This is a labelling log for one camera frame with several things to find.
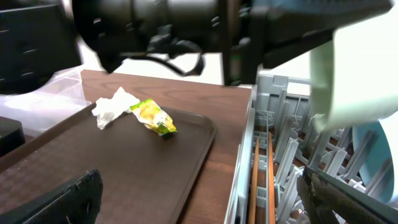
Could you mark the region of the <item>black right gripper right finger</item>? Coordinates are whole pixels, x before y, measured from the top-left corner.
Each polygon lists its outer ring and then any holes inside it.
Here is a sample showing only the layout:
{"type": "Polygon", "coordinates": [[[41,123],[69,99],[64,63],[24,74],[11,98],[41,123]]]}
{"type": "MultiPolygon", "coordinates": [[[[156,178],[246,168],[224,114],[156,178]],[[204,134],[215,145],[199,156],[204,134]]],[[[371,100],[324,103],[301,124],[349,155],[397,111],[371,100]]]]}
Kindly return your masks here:
{"type": "Polygon", "coordinates": [[[349,224],[397,224],[397,210],[319,169],[305,167],[297,179],[297,192],[311,224],[338,223],[336,215],[349,224]]]}

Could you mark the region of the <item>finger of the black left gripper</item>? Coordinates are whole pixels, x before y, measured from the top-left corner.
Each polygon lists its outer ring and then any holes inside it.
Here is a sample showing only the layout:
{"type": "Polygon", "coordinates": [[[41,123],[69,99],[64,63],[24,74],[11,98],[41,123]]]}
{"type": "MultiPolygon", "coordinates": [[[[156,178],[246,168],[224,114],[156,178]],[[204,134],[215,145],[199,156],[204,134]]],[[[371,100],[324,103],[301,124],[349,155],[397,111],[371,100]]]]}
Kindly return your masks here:
{"type": "Polygon", "coordinates": [[[390,0],[266,1],[259,62],[275,68],[332,39],[333,32],[392,9],[390,0]]]}

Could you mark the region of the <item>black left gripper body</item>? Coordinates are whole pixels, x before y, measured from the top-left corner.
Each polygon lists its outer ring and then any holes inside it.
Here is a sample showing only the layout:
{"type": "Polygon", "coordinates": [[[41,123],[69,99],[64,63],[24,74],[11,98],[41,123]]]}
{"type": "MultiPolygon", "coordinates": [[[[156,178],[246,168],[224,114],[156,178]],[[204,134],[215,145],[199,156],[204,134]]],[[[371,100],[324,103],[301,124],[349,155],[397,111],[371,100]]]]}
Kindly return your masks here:
{"type": "Polygon", "coordinates": [[[226,86],[252,85],[264,55],[271,1],[218,1],[220,50],[226,86]]]}

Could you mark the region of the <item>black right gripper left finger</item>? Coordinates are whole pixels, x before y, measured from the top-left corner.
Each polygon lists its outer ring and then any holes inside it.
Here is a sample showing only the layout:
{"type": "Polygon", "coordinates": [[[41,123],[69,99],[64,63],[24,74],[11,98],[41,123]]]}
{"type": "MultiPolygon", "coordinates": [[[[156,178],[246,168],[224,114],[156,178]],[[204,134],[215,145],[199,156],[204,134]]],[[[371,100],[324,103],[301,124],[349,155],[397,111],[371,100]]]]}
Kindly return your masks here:
{"type": "Polygon", "coordinates": [[[55,189],[1,214],[1,223],[92,224],[101,208],[103,180],[99,170],[86,172],[55,189]]]}

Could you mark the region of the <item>light blue bowl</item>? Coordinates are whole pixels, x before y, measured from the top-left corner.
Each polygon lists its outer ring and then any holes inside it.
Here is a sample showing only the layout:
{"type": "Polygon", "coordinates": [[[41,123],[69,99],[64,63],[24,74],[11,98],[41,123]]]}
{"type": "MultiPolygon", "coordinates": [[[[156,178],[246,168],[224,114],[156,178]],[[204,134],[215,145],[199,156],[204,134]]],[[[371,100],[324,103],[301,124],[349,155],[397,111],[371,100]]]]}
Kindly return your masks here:
{"type": "Polygon", "coordinates": [[[354,150],[364,146],[367,153],[359,174],[365,194],[385,203],[397,202],[397,138],[384,120],[353,126],[354,150]]]}

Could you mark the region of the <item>white tissue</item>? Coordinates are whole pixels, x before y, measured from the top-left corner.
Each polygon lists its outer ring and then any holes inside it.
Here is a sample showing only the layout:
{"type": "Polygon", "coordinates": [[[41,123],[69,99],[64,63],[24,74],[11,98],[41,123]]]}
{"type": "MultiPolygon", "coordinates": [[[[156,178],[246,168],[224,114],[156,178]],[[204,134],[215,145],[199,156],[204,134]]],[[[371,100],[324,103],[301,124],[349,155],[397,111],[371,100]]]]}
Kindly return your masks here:
{"type": "Polygon", "coordinates": [[[96,116],[97,127],[103,130],[123,113],[132,113],[130,107],[140,102],[140,99],[119,87],[112,98],[99,98],[91,112],[96,116]]]}

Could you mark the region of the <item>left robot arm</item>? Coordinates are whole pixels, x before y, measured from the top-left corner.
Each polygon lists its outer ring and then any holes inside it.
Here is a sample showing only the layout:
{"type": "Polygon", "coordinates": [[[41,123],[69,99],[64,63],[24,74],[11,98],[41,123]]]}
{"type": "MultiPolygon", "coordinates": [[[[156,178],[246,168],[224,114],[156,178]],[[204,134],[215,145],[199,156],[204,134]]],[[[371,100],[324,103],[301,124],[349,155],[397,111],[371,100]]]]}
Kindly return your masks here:
{"type": "Polygon", "coordinates": [[[1,2],[1,93],[20,95],[81,65],[77,41],[113,73],[127,59],[197,54],[180,77],[202,74],[206,53],[222,55],[226,86],[253,84],[321,44],[340,27],[390,11],[389,0],[71,0],[1,2]]]}

